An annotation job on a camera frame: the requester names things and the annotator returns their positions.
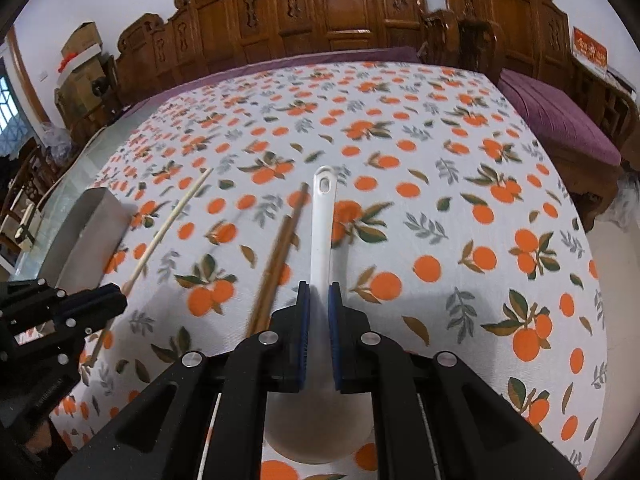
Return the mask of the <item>white ceramic spoon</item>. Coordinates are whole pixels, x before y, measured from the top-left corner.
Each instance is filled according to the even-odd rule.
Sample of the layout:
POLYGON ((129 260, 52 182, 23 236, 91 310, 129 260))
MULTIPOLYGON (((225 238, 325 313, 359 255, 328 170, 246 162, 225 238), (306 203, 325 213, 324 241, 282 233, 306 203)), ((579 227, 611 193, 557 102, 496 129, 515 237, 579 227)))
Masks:
POLYGON ((271 393, 265 437, 280 455, 307 465, 355 453, 373 428, 371 396, 335 388, 329 323, 331 236, 337 178, 318 168, 311 190, 310 321, 305 382, 299 393, 271 393))

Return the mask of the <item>grey metal tray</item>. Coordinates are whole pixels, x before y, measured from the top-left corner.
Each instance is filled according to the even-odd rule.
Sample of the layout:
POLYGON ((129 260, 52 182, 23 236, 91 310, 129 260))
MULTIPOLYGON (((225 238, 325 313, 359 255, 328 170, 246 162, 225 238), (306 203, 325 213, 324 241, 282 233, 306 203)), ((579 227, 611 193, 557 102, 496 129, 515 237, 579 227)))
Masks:
POLYGON ((88 188, 55 235, 37 278, 69 295, 98 287, 130 221, 130 210, 108 188, 88 188))

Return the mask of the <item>light bamboo chopstick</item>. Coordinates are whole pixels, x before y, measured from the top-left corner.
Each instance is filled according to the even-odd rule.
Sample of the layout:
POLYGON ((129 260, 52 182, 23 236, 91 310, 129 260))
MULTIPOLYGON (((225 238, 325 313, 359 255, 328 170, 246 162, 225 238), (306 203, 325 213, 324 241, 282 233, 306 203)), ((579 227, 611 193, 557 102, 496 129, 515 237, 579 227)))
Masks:
MULTIPOLYGON (((166 221, 163 223, 163 225, 160 227, 160 230, 154 235, 148 247, 145 248, 145 252, 143 253, 141 259, 138 261, 137 266, 134 268, 134 272, 131 273, 129 280, 126 281, 124 286, 122 286, 122 293, 126 297, 130 295, 130 292, 134 288, 136 281, 138 280, 139 276, 142 274, 143 269, 145 268, 146 264, 148 263, 151 256, 153 255, 153 252, 155 252, 155 249, 157 248, 157 246, 164 239, 166 233, 169 231, 171 226, 180 216, 186 204, 189 203, 190 200, 192 200, 192 198, 200 190, 200 188, 203 186, 203 184, 206 182, 206 180, 212 174, 212 172, 213 172, 213 168, 208 168, 203 170, 201 172, 201 175, 198 177, 198 180, 196 180, 190 186, 190 188, 186 191, 186 194, 184 194, 180 198, 177 205, 174 208, 172 208, 170 215, 168 216, 166 221)), ((84 365, 86 367, 93 368, 94 364, 96 364, 96 361, 99 359, 100 352, 104 346, 104 342, 106 341, 106 336, 111 331, 111 328, 114 322, 115 322, 115 319, 111 318, 106 322, 104 329, 101 330, 100 336, 96 341, 96 345, 93 347, 92 353, 90 354, 88 359, 85 360, 84 365)))

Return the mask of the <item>dark brown wooden chopstick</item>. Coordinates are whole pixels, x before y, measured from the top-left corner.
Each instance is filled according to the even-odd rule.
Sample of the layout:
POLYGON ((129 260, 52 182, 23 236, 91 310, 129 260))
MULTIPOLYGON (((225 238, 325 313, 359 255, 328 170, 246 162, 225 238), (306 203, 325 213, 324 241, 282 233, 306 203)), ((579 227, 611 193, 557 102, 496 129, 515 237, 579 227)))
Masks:
POLYGON ((245 336, 253 336, 269 326, 270 312, 279 287, 280 276, 288 256, 290 246, 292 218, 285 216, 281 224, 268 264, 262 274, 256 300, 245 330, 245 336))
POLYGON ((250 322, 248 322, 247 325, 246 333, 248 336, 262 332, 268 327, 273 300, 279 287, 286 258, 288 258, 291 240, 295 234, 299 217, 306 203, 308 188, 307 183, 303 183, 300 186, 292 214, 287 214, 283 218, 282 226, 273 244, 268 266, 262 274, 257 299, 254 303, 252 315, 250 316, 250 322))

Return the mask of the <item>orange print tablecloth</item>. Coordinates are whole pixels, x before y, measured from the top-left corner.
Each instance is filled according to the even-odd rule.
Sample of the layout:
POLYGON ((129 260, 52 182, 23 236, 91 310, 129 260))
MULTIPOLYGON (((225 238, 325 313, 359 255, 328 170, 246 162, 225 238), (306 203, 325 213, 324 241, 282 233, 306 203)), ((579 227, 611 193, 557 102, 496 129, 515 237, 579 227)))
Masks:
POLYGON ((523 118, 485 77, 400 63, 282 68, 184 92, 93 179, 132 213, 125 284, 201 172, 125 313, 53 420, 72 450, 179 356, 243 337, 300 186, 337 178, 332 278, 405 349, 451 351, 584 474, 606 379, 596 264, 523 118))

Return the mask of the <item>window with grille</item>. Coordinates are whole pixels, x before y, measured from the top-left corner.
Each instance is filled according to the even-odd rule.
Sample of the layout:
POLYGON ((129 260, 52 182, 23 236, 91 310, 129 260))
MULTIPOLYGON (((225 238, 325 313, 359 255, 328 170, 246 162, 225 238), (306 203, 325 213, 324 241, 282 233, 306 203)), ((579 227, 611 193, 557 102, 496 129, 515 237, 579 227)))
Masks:
POLYGON ((6 75, 1 76, 0 155, 16 157, 32 137, 32 128, 16 104, 6 75))

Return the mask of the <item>cardboard box stack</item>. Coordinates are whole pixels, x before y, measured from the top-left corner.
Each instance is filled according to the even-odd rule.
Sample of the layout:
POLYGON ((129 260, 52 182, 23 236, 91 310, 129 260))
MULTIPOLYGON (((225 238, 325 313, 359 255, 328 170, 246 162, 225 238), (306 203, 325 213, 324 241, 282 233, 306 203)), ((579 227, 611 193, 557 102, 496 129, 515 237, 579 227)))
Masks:
POLYGON ((61 50, 54 104, 64 126, 72 131, 84 122, 104 125, 117 108, 112 85, 111 56, 103 52, 103 41, 95 22, 80 24, 61 50))

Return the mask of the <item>purple seat cushion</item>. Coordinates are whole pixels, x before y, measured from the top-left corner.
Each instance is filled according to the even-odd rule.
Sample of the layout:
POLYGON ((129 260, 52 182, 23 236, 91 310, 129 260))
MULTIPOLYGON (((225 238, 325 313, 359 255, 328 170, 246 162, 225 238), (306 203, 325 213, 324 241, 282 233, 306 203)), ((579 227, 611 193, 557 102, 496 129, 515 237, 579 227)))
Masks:
POLYGON ((498 89, 539 141, 555 142, 610 166, 622 161, 613 142, 558 88, 504 68, 498 89))

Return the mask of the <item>carved wooden bench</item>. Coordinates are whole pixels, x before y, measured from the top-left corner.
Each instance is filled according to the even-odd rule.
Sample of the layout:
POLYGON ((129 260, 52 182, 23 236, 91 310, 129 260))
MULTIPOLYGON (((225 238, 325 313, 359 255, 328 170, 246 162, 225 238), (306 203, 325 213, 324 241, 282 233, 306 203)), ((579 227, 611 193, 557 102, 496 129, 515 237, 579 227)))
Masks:
POLYGON ((425 0, 174 0, 118 40, 117 90, 136 104, 247 64, 320 52, 420 48, 425 0))

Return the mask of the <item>red greeting card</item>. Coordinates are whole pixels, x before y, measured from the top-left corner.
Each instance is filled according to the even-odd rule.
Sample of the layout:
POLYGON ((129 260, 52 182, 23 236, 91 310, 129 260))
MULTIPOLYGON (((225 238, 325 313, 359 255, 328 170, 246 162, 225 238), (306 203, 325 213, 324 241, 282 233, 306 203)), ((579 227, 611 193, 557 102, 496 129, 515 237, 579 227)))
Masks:
POLYGON ((589 63, 604 70, 608 67, 608 49, 577 27, 573 27, 573 46, 589 63))

